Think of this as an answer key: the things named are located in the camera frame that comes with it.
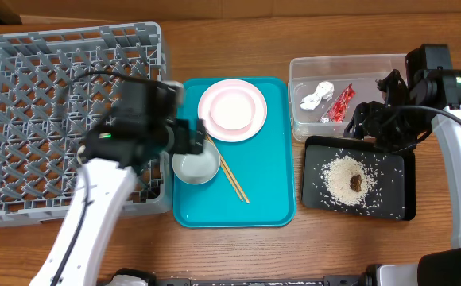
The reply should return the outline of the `red snack wrapper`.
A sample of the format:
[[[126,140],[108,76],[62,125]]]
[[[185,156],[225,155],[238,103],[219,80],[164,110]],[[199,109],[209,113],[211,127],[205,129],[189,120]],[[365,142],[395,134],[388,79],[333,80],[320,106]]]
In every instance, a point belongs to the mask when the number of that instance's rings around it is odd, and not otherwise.
[[[352,88],[352,84],[349,84],[339,95],[339,97],[331,104],[331,106],[325,112],[325,114],[320,118],[320,122],[343,122],[343,119],[345,118],[347,113],[349,103],[354,96],[355,91]]]

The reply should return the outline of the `white napkin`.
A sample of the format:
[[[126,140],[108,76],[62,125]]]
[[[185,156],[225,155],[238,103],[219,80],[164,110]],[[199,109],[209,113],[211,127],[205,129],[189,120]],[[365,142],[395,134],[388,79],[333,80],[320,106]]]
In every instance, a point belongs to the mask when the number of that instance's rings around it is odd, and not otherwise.
[[[302,110],[314,110],[322,101],[332,99],[334,91],[333,83],[329,81],[320,82],[313,93],[301,99],[300,108]]]

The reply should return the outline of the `small pink bowl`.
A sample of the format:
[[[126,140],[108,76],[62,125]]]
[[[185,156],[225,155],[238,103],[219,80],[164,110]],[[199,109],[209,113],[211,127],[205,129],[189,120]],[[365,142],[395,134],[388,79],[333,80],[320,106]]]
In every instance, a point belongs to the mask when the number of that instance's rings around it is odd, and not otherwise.
[[[216,91],[210,105],[212,121],[219,127],[231,131],[247,127],[255,114],[253,97],[240,89]]]

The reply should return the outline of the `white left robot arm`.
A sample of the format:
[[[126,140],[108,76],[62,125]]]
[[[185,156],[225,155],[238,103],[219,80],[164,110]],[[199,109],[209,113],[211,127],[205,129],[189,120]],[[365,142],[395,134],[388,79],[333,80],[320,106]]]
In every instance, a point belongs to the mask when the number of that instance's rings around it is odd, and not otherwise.
[[[124,202],[138,174],[161,153],[200,154],[203,123],[176,118],[184,86],[127,79],[122,97],[85,134],[76,188],[53,247],[33,285],[93,285]]]

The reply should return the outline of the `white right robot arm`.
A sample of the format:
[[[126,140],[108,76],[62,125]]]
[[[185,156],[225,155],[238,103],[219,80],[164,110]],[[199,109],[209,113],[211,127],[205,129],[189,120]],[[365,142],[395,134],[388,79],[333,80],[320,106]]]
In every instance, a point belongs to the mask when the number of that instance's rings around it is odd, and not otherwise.
[[[452,207],[452,248],[411,265],[371,265],[364,285],[461,285],[461,70],[449,47],[423,44],[405,57],[406,75],[393,70],[377,81],[383,102],[357,105],[344,134],[372,137],[387,153],[415,149],[435,134],[444,158]]]

